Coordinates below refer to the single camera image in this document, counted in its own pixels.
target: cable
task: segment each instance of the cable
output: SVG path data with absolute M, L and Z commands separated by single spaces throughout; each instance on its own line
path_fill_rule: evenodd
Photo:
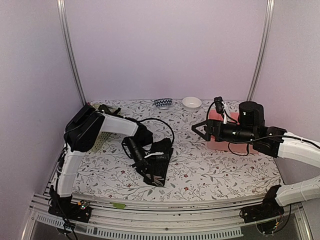
M 156 120 L 156 121 L 159 121 L 163 124 L 165 124 L 171 131 L 172 133 L 172 141 L 171 141 L 171 144 L 174 144 L 174 141 L 175 141 L 175 133 L 174 133 L 174 130 L 170 127 L 170 125 L 168 123 L 166 123 L 165 121 L 159 119 L 159 118 L 154 118 L 154 117 L 148 117 L 148 118 L 145 118 L 143 120 L 140 120 L 139 122 L 142 123 L 142 122 L 145 122 L 145 121 L 148 121 L 148 120 Z
M 225 114 L 230 120 L 233 121 L 233 124 L 237 124 L 237 123 L 238 123 L 237 120 L 235 120 L 234 118 L 232 118 L 232 117 L 230 117 L 230 116 L 228 115 L 228 113 L 226 112 L 226 110 L 223 110 L 223 111 L 224 111 L 224 114 Z
M 59 181 L 59 178 L 57 178 L 57 179 L 56 179 L 56 182 L 55 182 L 55 191 L 56 191 L 56 192 L 58 192 L 58 181 Z M 72 238 L 70 238 L 70 237 L 66 234 L 66 231 L 67 231 L 67 229 L 66 229 L 66 224 L 71 225 L 71 222 L 70 222 L 70 220 L 68 219 L 68 217 L 67 217 L 67 215 L 65 214 L 65 212 L 63 211 L 62 207 L 60 206 L 60 203 L 59 203 L 58 200 L 56 201 L 56 203 L 57 203 L 57 205 L 58 205 L 61 213 L 62 213 L 63 216 L 64 216 L 64 217 L 62 218 L 62 220 L 64 221 L 64 225 L 63 225 L 64 233 L 65 233 L 64 235 L 65 235 L 69 240 L 72 240 Z M 71 228 L 71 231 L 72 231 L 72 233 L 73 233 L 73 235 L 74 235 L 74 237 L 75 237 L 75 240 L 78 240 L 78 237 L 77 237 L 77 235 L 76 235 L 76 233 L 75 233 L 75 230 L 74 230 L 72 227 L 70 227 L 70 228 Z
M 259 230 L 258 226 L 257 226 L 257 223 L 255 224 L 256 229 L 257 229 L 261 234 L 263 234 L 264 236 L 274 235 L 274 234 L 282 231 L 282 230 L 286 227 L 286 225 L 288 224 L 288 222 L 289 222 L 289 219 L 290 219 L 290 216 L 291 216 L 291 210 L 292 210 L 292 205 L 290 204 L 290 210 L 289 210 L 288 218 L 286 219 L 285 223 L 282 225 L 281 228 L 278 229 L 277 227 L 278 227 L 278 225 L 279 225 L 280 220 L 283 218 L 283 217 L 282 217 L 282 214 L 280 214 L 281 218 L 280 218 L 279 221 L 277 220 L 277 223 L 276 223 L 275 227 L 271 228 L 268 232 L 266 232 L 266 233 L 261 232 L 261 231 Z
M 79 126 L 76 126 L 76 127 L 72 128 L 72 129 L 66 131 L 63 135 L 66 135 L 66 134 L 68 134 L 68 133 L 70 133 L 70 132 L 73 132 L 73 131 L 76 130 L 76 129 L 81 128 L 83 125 L 85 125 L 85 123 L 86 123 L 86 121 L 84 121 L 83 123 L 81 123 Z
M 210 109 L 212 108 L 212 106 L 213 106 L 214 104 L 215 104 L 215 101 L 213 101 L 213 102 L 211 103 L 211 105 L 210 105 L 209 108 L 208 108 L 208 111 L 206 112 L 206 118 L 205 118 L 206 121 L 208 121 Z
M 263 136 L 263 137 L 260 137 L 260 138 L 257 138 L 257 139 L 252 139 L 250 141 L 228 141 L 228 140 L 225 140 L 225 139 L 222 139 L 222 138 L 221 138 L 221 140 L 225 141 L 225 142 L 229 142 L 231 144 L 251 144 L 251 143 L 256 142 L 256 141 L 260 141 L 260 140 L 263 140 L 263 139 L 270 139 L 270 138 L 295 139 L 295 140 L 299 140 L 299 141 L 311 144 L 311 145 L 315 146 L 317 149 L 320 149 L 320 146 L 317 145 L 316 143 L 312 142 L 312 141 L 309 141 L 309 140 L 306 140 L 306 139 L 303 139 L 303 138 L 300 138 L 300 137 L 296 137 L 296 136 L 289 136 L 289 135 L 269 135 L 269 136 Z
M 232 154 L 237 155 L 237 156 L 240 156 L 240 157 L 246 157 L 246 156 L 249 155 L 249 143 L 246 144 L 246 154 L 244 154 L 244 155 L 233 152 L 233 151 L 231 150 L 231 148 L 230 148 L 230 144 L 231 144 L 231 142 L 228 143 L 228 149 L 229 149 L 229 151 L 230 151 Z
M 283 229 L 285 228 L 285 226 L 288 224 L 289 219 L 290 219 L 290 216 L 291 216 L 291 210 L 292 210 L 292 205 L 290 204 L 290 210 L 289 210 L 288 218 L 286 219 L 286 221 L 285 221 L 284 225 L 282 226 L 282 228 L 275 230 L 274 233 L 280 232 L 280 231 L 283 230 Z

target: white wall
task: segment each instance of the white wall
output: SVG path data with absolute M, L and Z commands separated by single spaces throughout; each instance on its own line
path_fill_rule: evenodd
M 79 76 L 91 100 L 245 100 L 266 0 L 66 1 Z
M 0 1 L 0 239 L 18 240 L 80 109 L 57 1 Z
M 275 1 L 265 59 L 254 100 L 267 126 L 320 142 L 320 2 Z M 320 169 L 277 159 L 286 184 L 320 175 Z M 303 204 L 314 239 L 320 239 L 320 200 Z

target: table surface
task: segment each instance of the table surface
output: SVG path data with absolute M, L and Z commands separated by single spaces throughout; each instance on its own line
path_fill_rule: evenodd
M 160 118 L 174 130 L 174 151 L 167 170 L 164 187 L 143 182 L 131 167 L 134 163 L 121 147 L 123 135 L 112 134 L 101 149 L 88 152 L 83 158 L 73 184 L 73 192 L 110 199 L 136 201 L 212 201 L 260 195 L 282 179 L 272 157 L 264 154 L 237 156 L 212 150 L 191 131 L 202 122 L 211 103 L 203 100 L 199 111 L 187 112 L 181 100 L 173 100 L 167 110 L 156 108 L 152 100 L 108 100 L 104 104 L 120 107 L 123 115 L 137 120 Z M 226 102 L 232 112 L 239 102 Z M 161 122 L 146 121 L 155 141 L 171 137 Z

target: blue patterned bowl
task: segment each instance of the blue patterned bowl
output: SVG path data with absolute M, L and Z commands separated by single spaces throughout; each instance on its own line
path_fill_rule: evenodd
M 154 100 L 154 105 L 160 109 L 168 109 L 172 106 L 172 98 L 159 98 Z

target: black bracket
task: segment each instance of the black bracket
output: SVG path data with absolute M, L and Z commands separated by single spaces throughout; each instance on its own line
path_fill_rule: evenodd
M 71 203 L 72 195 L 68 197 L 60 197 L 54 190 L 54 186 L 50 187 L 49 194 L 52 198 L 48 213 L 61 217 L 75 220 L 82 223 L 88 223 L 91 217 L 92 208 L 87 206 Z
M 205 133 L 202 133 L 197 129 L 202 126 L 204 126 Z M 195 125 L 192 125 L 191 130 L 194 131 L 196 134 L 198 134 L 201 138 L 209 142 L 211 140 L 211 131 L 213 129 L 213 126 L 214 126 L 214 121 L 208 119 L 206 121 L 202 121 Z
M 251 223 L 255 221 L 274 218 L 283 215 L 285 210 L 276 201 L 277 190 L 281 185 L 272 186 L 266 193 L 261 204 L 245 206 L 240 211 L 240 217 L 243 218 L 244 223 Z

